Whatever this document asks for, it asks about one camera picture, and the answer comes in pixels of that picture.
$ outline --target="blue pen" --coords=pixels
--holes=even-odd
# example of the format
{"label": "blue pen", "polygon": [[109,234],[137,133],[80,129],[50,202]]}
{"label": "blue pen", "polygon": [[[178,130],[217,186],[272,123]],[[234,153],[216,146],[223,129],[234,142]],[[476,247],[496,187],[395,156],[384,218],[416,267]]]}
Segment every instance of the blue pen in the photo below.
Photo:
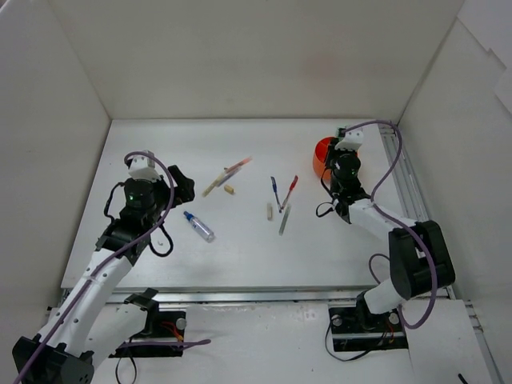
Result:
{"label": "blue pen", "polygon": [[279,203],[279,197],[278,197],[278,185],[275,183],[274,176],[270,176],[270,180],[272,180],[272,189],[274,190],[274,193],[275,193],[275,199],[278,202],[279,213],[281,213],[281,204]]}

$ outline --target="screw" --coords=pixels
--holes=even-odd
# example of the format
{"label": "screw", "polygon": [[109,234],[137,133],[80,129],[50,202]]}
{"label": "screw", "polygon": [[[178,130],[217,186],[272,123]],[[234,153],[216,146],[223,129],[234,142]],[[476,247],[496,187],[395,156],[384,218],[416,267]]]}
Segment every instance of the screw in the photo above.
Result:
{"label": "screw", "polygon": [[179,318],[176,320],[176,328],[179,330],[184,330],[186,328],[186,320],[184,318]]}
{"label": "screw", "polygon": [[398,315],[396,313],[391,313],[390,316],[388,317],[388,320],[394,326],[400,323],[400,318],[398,318]]}
{"label": "screw", "polygon": [[336,314],[332,318],[330,318],[330,321],[333,326],[340,326],[341,324],[343,324],[343,320],[339,314]]}

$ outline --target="red pen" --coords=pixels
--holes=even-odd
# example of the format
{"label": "red pen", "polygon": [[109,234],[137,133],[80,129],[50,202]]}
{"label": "red pen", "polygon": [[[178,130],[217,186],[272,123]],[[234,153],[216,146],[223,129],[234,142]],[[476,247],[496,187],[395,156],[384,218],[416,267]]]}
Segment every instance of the red pen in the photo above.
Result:
{"label": "red pen", "polygon": [[281,206],[282,210],[285,209],[285,206],[288,203],[288,198],[290,197],[291,191],[294,190],[295,186],[297,185],[297,182],[298,182],[298,176],[295,175],[294,180],[291,182],[290,190],[288,190],[288,195],[285,197],[285,201],[282,202],[282,206]]}

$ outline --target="black cable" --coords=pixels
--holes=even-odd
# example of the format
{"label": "black cable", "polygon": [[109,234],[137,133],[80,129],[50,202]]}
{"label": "black cable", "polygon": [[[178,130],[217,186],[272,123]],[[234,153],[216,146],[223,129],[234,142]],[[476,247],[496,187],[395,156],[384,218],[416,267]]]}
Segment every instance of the black cable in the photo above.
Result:
{"label": "black cable", "polygon": [[134,360],[134,357],[132,356],[131,352],[130,352],[130,348],[125,348],[124,351],[122,352],[122,356],[119,358],[118,360],[118,363],[116,364],[115,366],[115,379],[116,381],[118,382],[118,384],[122,384],[121,383],[121,380],[119,379],[119,363],[121,362],[121,359],[124,358],[126,356],[126,354],[128,354],[128,358],[130,359],[131,361],[131,364],[134,366],[134,380],[131,382],[131,384],[135,384],[135,382],[137,381],[137,364],[135,364],[135,360]]}
{"label": "black cable", "polygon": [[462,376],[462,374],[458,374],[458,376],[457,376],[457,377],[460,379],[460,381],[462,382],[462,384],[469,384],[469,383],[464,379],[464,376]]}
{"label": "black cable", "polygon": [[327,193],[329,194],[329,196],[332,197],[332,199],[334,200],[334,196],[332,195],[332,193],[330,192],[330,189],[329,187],[324,183],[323,181],[323,176],[326,174],[326,172],[328,171],[327,167],[324,168],[323,172],[322,172],[322,176],[320,177],[320,184],[322,184],[323,186],[323,189],[327,191]]}
{"label": "black cable", "polygon": [[112,198],[114,198],[114,192],[116,190],[116,188],[118,188],[118,186],[125,186],[125,183],[124,182],[118,182],[114,188],[112,188],[112,190],[110,191],[110,196],[109,198],[106,200],[106,203],[105,203],[105,208],[103,208],[103,215],[106,217],[106,218],[109,218],[110,219],[110,223],[113,223],[114,222],[114,216],[112,216],[111,214],[109,214],[109,208],[110,208],[110,204],[112,203]]}
{"label": "black cable", "polygon": [[[331,207],[328,210],[326,210],[325,212],[319,214],[318,213],[318,208],[320,208],[324,204],[331,204]],[[326,216],[327,214],[330,214],[333,211],[334,211],[334,208],[332,207],[332,202],[321,202],[320,204],[317,205],[317,209],[316,209],[315,213],[317,215],[317,218],[323,218],[324,216]]]}
{"label": "black cable", "polygon": [[154,254],[156,254],[157,256],[159,256],[160,258],[164,258],[166,256],[169,256],[170,253],[173,251],[174,249],[174,243],[173,243],[173,239],[170,238],[170,235],[167,233],[166,231],[166,228],[163,226],[163,224],[159,227],[160,230],[162,230],[162,233],[163,235],[166,237],[167,241],[169,242],[169,249],[167,252],[165,252],[164,254],[161,254],[160,252],[158,252],[154,246],[153,246],[153,243],[150,242],[150,249],[151,249],[151,252],[153,252]]}
{"label": "black cable", "polygon": [[379,340],[377,340],[377,343],[375,344],[375,346],[373,348],[369,348],[368,350],[365,350],[364,352],[361,352],[360,354],[356,354],[355,356],[353,356],[352,358],[339,358],[338,356],[336,356],[335,354],[333,354],[329,348],[327,347],[327,338],[329,337],[329,332],[331,330],[331,323],[329,322],[329,326],[327,327],[327,332],[326,332],[326,338],[325,338],[325,346],[326,346],[326,351],[327,353],[332,357],[332,358],[335,358],[336,360],[339,360],[340,362],[353,362],[354,360],[358,360],[366,355],[368,355],[369,352],[372,352],[374,351],[378,346],[381,345],[381,343],[384,341],[384,338],[387,336],[387,330],[384,331],[384,333],[382,333],[382,336],[380,337]]}

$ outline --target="red wire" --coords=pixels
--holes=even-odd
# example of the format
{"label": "red wire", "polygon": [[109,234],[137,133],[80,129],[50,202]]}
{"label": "red wire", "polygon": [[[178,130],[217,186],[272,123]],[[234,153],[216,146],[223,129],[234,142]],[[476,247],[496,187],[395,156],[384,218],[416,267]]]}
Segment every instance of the red wire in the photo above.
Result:
{"label": "red wire", "polygon": [[173,322],[162,322],[160,326],[168,331],[170,331],[177,340],[183,340],[183,336],[181,336],[176,328],[176,325]]}
{"label": "red wire", "polygon": [[391,340],[390,340],[390,344],[391,344],[394,341],[394,330],[389,322],[386,322],[386,324],[390,328],[390,331],[391,331]]}

